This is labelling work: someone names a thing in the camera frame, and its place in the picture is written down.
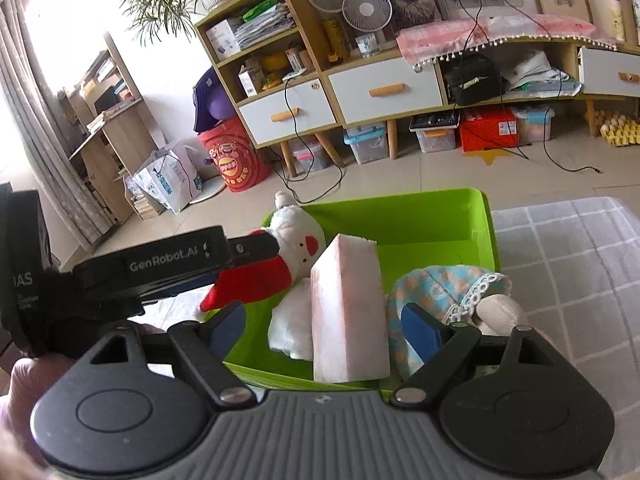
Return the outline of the person's hand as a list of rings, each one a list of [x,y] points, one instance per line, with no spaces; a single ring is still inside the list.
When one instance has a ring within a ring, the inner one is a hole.
[[[11,370],[1,397],[1,478],[52,479],[30,432],[30,415],[39,399],[75,364],[60,354],[21,358]]]

